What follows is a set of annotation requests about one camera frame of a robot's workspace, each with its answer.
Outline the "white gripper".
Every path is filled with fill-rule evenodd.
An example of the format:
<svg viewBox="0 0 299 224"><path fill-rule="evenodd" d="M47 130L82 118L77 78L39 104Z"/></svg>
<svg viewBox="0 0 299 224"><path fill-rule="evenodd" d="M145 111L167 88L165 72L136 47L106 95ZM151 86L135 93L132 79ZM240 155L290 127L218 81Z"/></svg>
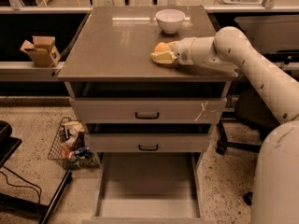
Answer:
<svg viewBox="0 0 299 224"><path fill-rule="evenodd" d="M194 65L192 59L192 43L194 37L183 38L168 43L172 51L152 52L151 59L158 64L173 64L175 60L181 65Z"/></svg>

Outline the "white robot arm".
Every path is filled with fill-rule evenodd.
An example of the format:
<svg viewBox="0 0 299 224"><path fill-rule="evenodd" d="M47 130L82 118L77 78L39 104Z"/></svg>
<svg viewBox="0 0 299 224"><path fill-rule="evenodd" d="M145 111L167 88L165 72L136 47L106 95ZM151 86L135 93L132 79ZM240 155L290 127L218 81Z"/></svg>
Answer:
<svg viewBox="0 0 299 224"><path fill-rule="evenodd" d="M250 224L299 224L299 82L232 26L212 37L160 42L151 59L163 66L232 63L239 68L278 123L258 154Z"/></svg>

